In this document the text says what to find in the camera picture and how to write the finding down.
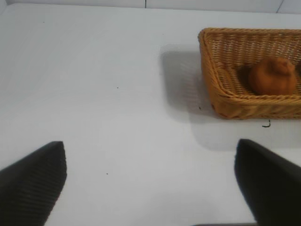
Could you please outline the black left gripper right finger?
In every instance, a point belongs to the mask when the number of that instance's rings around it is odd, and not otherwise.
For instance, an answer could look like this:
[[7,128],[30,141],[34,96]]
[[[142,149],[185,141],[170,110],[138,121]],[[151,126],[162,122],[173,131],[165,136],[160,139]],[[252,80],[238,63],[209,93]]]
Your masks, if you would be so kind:
[[258,225],[301,224],[301,168],[298,165],[250,139],[240,139],[234,171]]

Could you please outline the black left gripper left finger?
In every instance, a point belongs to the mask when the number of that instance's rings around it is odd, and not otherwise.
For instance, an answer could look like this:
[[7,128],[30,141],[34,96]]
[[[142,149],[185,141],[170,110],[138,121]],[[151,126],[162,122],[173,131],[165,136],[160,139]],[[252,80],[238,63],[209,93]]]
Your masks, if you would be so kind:
[[43,226],[67,179],[62,141],[52,141],[0,171],[0,224]]

